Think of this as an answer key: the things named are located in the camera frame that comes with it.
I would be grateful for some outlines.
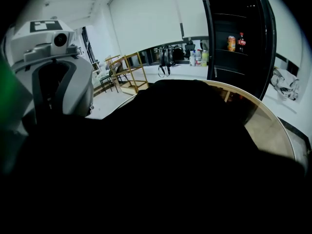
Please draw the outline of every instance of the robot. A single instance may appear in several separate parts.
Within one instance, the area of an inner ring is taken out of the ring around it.
[[[54,113],[91,113],[93,67],[70,45],[73,34],[60,20],[41,20],[25,23],[12,37],[11,69],[32,97],[23,115],[25,129]]]

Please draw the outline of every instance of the ceiling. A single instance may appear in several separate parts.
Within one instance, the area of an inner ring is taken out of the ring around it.
[[[59,19],[77,29],[92,24],[101,1],[108,0],[45,0],[42,14],[45,19]]]

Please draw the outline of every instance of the beverage can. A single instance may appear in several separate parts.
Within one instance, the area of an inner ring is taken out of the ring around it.
[[[235,51],[236,39],[233,36],[228,37],[228,51]]]

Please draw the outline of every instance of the white floor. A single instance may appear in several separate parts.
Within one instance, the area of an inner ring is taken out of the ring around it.
[[[87,118],[103,119],[126,99],[131,97],[131,95],[121,92],[119,88],[119,93],[117,93],[116,87],[113,87],[112,90],[113,91],[107,89],[106,92],[103,92],[93,98],[94,109]]]

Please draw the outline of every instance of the gray cloth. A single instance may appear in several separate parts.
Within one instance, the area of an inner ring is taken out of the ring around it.
[[[284,98],[296,100],[299,94],[299,79],[284,69],[275,69],[271,83]]]

